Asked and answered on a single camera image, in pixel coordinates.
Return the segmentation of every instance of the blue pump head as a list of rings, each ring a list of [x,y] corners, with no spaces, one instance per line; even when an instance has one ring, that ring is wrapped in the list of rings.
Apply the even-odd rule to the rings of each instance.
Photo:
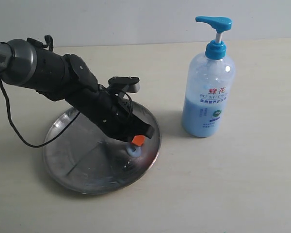
[[[207,16],[197,16],[195,20],[196,22],[207,23],[217,31],[215,40],[212,40],[209,44],[207,44],[205,56],[213,60],[220,60],[224,58],[226,55],[226,45],[221,40],[222,33],[231,29],[232,20],[226,17]]]

